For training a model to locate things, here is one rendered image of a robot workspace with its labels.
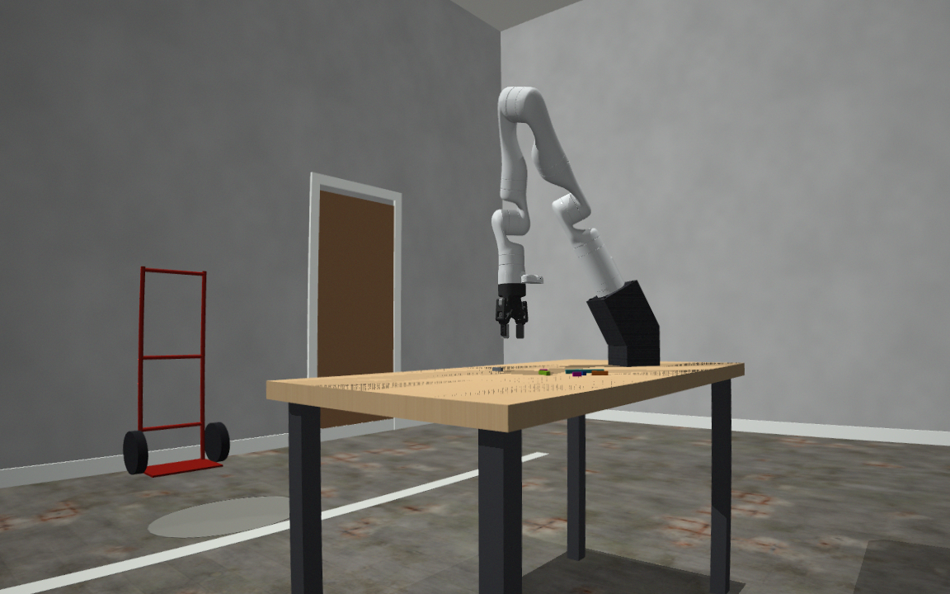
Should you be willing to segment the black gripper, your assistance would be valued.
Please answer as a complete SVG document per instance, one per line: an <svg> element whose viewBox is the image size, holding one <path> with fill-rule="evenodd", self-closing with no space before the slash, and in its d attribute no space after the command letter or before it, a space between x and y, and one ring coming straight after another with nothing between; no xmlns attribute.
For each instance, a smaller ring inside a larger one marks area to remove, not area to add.
<svg viewBox="0 0 950 594"><path fill-rule="evenodd" d="M498 285L498 295L504 297L504 299L496 300L496 321L501 324L501 338L509 338L507 323L512 318L517 324L516 338L524 338L524 324L528 322L528 309L527 301L521 301L521 297L525 297L525 285L521 283Z"/></svg>

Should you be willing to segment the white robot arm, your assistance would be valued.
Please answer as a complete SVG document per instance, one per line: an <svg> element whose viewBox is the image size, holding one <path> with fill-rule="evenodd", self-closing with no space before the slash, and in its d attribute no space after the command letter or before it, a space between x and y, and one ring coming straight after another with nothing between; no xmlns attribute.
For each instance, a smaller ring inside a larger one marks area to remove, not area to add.
<svg viewBox="0 0 950 594"><path fill-rule="evenodd" d="M573 227L573 224L590 217L590 204L559 143L542 93L532 87L507 87L499 95L498 118L502 158L501 199L516 203L517 206L517 210L497 210L491 216L491 228L499 252L498 285L543 285L543 276L525 275L523 245L506 239L507 234L523 236L530 230L530 215L525 200L528 172L516 134L517 123L525 123L530 125L535 137L532 159L538 173L545 181L571 192L555 200L552 210L576 251L597 298L617 292L625 282L597 229Z"/></svg>

